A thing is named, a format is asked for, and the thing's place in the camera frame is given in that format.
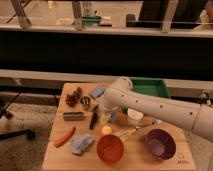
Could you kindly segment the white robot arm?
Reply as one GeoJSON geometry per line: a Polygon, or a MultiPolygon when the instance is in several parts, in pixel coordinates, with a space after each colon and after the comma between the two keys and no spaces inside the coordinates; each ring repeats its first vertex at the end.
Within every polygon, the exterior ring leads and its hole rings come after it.
{"type": "Polygon", "coordinates": [[[116,107],[131,108],[158,118],[213,142],[213,108],[191,102],[144,95],[132,91],[128,77],[119,77],[98,100],[104,114],[116,107]]]}

